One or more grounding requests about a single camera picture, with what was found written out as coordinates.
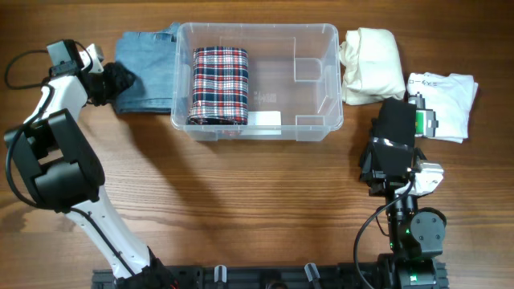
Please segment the black cloth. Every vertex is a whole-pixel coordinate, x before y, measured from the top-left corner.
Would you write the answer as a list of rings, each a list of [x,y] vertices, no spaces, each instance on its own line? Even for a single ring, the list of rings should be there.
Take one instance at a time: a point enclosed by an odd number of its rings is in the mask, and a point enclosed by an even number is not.
[[[414,104],[389,98],[382,103],[378,117],[372,119],[371,135],[413,147],[415,122]]]

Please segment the blue denim jeans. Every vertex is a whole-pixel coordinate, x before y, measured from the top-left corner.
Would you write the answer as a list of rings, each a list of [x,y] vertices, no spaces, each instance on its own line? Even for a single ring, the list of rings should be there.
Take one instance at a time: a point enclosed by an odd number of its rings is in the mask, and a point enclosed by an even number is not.
[[[174,22],[161,31],[127,31],[117,40],[115,60],[136,79],[116,98],[116,113],[171,113],[179,27]]]

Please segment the cream cloth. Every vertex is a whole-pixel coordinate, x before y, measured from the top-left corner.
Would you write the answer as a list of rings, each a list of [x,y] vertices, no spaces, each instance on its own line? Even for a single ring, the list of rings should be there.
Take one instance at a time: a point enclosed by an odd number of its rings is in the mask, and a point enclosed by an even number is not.
[[[347,31],[339,46],[339,58],[345,67],[342,97],[346,104],[403,99],[406,85],[396,39],[390,31],[364,27]]]

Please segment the red navy plaid shirt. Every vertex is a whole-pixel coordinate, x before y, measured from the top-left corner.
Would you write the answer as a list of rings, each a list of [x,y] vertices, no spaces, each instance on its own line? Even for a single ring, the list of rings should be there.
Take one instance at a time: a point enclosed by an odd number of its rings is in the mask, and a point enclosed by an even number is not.
[[[187,123],[248,124],[249,59],[238,47],[194,49],[192,105]]]

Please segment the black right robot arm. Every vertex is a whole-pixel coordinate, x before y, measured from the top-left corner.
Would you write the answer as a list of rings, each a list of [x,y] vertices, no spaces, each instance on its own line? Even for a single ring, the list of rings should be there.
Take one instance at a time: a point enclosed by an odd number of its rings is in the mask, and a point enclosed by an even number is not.
[[[384,197],[361,226],[353,245],[353,263],[362,288],[448,288],[443,253],[447,218],[434,208],[418,206],[418,199],[435,191],[443,180],[443,167],[429,162],[421,149],[386,138],[371,137],[363,153],[361,180],[369,195]],[[380,254],[369,269],[358,260],[365,229],[385,213],[391,252]]]

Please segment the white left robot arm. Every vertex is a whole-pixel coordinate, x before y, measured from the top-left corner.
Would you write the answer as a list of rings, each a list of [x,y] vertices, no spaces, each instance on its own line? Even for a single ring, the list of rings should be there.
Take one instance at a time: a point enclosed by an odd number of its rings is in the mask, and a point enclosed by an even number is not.
[[[6,179],[20,201],[79,226],[109,262],[116,288],[177,288],[173,273],[109,201],[102,164],[76,122],[89,100],[105,104],[135,79],[119,63],[44,79],[35,111],[4,136]]]

